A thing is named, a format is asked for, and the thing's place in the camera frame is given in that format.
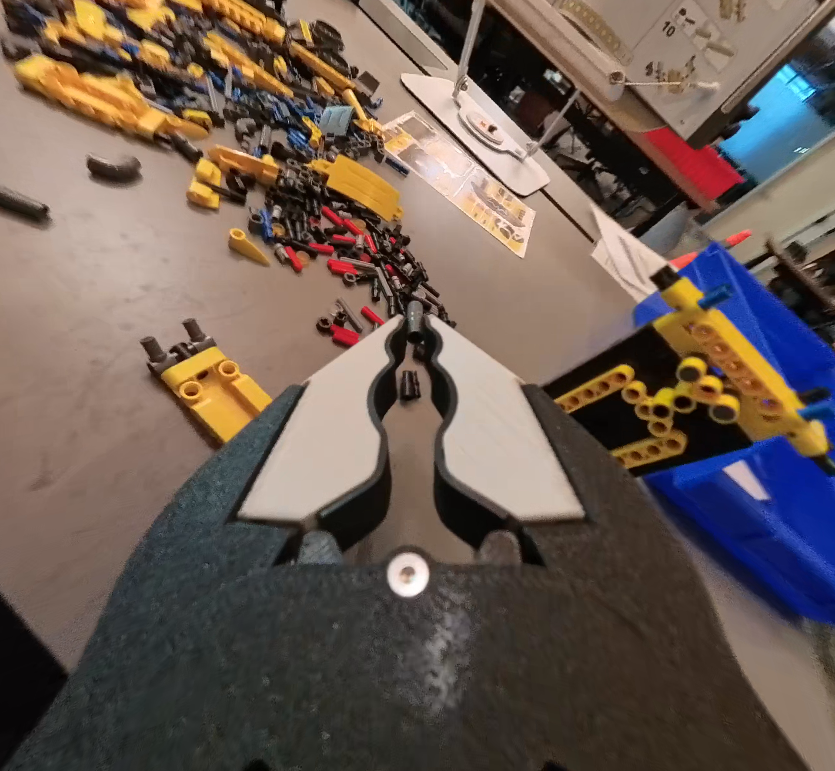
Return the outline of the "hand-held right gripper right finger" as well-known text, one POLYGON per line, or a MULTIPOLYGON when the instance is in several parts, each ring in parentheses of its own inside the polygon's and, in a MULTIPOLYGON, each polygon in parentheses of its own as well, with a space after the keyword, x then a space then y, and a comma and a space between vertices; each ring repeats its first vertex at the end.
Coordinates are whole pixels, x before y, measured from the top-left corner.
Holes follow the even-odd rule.
POLYGON ((579 521, 583 505, 524 381, 437 317, 424 320, 434 441, 434 499, 445 524, 579 521))

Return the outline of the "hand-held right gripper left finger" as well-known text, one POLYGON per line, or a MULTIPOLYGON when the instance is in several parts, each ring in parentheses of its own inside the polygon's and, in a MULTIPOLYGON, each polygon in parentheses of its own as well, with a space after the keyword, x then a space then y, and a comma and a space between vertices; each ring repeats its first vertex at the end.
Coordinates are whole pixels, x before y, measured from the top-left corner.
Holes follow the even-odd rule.
POLYGON ((403 317, 315 372, 252 476, 236 513, 273 525, 380 525, 391 499, 383 420, 398 398, 403 317))

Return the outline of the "grey elbow pipe piece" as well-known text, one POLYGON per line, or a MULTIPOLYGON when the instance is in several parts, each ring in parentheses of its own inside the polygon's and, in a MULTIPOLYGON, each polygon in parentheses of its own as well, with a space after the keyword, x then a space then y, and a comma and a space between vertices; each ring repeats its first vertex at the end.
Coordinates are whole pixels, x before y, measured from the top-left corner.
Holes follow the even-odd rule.
POLYGON ((87 154, 85 164, 92 179, 106 184, 135 184, 142 179, 142 164, 135 156, 110 159, 87 154))

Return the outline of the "black yellow brick assembly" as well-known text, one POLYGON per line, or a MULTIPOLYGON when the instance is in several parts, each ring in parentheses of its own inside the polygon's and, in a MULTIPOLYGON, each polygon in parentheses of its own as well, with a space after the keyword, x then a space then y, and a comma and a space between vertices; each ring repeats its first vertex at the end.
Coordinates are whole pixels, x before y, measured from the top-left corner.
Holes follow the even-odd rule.
POLYGON ((545 384, 554 405, 635 476, 775 439, 833 476, 828 401, 803 399, 731 319, 734 286, 669 266, 651 280, 666 312, 545 384))

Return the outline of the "yellow block with grey pins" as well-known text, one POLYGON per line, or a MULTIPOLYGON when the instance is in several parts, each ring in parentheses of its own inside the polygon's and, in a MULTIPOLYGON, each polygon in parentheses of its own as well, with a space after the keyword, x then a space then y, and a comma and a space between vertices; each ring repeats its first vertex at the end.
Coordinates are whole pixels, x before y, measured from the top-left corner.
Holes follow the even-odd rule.
POLYGON ((187 338, 163 348, 140 339, 147 369, 217 443, 233 440, 271 404, 271 396, 227 357, 194 319, 183 320, 187 338))

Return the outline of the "small yellow cone piece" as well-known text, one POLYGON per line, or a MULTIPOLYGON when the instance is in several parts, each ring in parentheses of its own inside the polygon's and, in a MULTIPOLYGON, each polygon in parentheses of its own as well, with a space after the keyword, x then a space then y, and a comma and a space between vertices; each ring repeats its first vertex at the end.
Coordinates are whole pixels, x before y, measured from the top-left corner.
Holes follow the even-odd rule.
POLYGON ((258 265, 270 265, 267 255, 241 229, 232 228, 229 230, 227 245, 232 253, 248 261, 252 261, 258 265))

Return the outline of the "white paper sheet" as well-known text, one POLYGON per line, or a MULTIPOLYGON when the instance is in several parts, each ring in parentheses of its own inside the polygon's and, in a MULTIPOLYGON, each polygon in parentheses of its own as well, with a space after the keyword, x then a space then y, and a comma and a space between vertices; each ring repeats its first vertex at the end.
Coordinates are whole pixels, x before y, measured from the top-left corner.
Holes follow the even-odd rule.
POLYGON ((596 204, 590 204, 590 213, 600 237, 590 257, 633 300, 640 304, 657 293, 651 280, 658 271, 669 267, 651 248, 621 227, 596 204))

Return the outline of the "blue plastic bin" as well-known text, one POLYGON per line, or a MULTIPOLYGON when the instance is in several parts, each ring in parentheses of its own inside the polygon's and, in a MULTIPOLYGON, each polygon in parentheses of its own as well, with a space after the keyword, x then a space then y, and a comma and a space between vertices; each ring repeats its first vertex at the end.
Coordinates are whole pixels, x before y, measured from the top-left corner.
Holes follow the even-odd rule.
MULTIPOLYGON (((798 392, 833 393, 833 350, 719 244, 681 274, 701 290, 729 285, 725 315, 798 392)), ((645 476, 669 508, 709 536, 731 567, 788 610, 834 622, 833 477, 785 439, 645 476)))

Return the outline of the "yellow curved panel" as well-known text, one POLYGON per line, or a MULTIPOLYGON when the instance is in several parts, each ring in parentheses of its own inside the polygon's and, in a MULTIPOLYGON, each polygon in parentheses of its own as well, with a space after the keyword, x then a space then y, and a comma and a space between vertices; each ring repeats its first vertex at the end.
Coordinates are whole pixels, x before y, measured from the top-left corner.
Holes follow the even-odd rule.
POLYGON ((308 168, 326 178, 326 187, 330 191, 363 205, 383 221, 402 219, 403 209, 398 190, 357 161, 339 154, 334 161, 311 160, 308 168))

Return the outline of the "small white disc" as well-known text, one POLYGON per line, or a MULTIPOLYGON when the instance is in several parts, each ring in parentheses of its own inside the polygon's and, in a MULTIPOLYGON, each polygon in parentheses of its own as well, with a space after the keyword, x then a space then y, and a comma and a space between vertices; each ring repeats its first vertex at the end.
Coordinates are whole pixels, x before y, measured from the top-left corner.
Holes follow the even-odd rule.
POLYGON ((498 152, 506 149, 508 139, 504 129, 480 109, 461 107, 458 109, 458 118, 469 134, 484 146, 498 152))

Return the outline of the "white document stand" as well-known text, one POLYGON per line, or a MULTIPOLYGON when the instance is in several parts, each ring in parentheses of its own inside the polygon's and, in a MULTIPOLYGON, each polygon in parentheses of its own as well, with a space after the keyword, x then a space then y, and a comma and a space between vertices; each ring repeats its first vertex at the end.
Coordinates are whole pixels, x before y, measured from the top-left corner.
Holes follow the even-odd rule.
POLYGON ((497 109, 490 110, 476 98, 477 89, 468 78, 468 64, 487 4, 498 10, 527 39, 534 41, 557 67, 568 74, 579 91, 596 88, 605 99, 619 99, 627 84, 621 65, 597 48, 545 0, 474 0, 464 39, 462 59, 454 78, 403 74, 402 85, 441 125, 491 174, 513 194, 526 198, 543 190, 548 172, 537 161, 536 153, 544 138, 524 139, 515 126, 502 121, 497 109), (498 152, 477 141, 458 118, 461 107, 478 108, 501 126, 508 139, 498 152))

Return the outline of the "pile of yellow blue building pieces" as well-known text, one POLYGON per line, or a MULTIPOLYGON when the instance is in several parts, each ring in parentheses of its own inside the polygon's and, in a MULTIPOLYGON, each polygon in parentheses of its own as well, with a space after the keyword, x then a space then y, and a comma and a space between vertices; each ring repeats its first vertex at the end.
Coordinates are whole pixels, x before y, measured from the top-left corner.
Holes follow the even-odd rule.
POLYGON ((226 123, 269 163, 390 160, 378 81, 286 1, 2 0, 2 54, 26 89, 192 163, 226 123))

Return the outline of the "instruction booklet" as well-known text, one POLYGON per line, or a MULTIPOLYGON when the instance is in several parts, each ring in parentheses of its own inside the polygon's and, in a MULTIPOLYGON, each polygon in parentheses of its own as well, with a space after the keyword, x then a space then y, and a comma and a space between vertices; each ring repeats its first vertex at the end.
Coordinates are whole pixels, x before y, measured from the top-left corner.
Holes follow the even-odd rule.
POLYGON ((826 0, 545 0, 683 139, 742 94, 826 0))

